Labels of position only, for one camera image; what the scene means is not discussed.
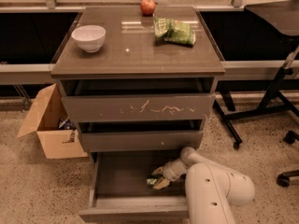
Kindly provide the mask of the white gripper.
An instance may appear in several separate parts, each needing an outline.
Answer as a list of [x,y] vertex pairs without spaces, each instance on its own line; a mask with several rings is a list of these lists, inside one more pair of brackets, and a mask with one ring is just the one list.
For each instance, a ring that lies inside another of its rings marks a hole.
[[160,176],[157,182],[153,185],[154,189],[164,189],[169,186],[170,181],[178,180],[182,175],[185,175],[188,170],[188,165],[182,159],[175,159],[155,169],[151,174]]

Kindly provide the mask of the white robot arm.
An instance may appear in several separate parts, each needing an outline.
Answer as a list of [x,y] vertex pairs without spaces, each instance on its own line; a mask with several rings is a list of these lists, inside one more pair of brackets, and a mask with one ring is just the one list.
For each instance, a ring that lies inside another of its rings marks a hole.
[[252,180],[236,170],[201,156],[194,148],[185,147],[180,156],[152,172],[158,176],[153,185],[163,189],[185,177],[185,193],[191,224],[235,224],[231,206],[253,201]]

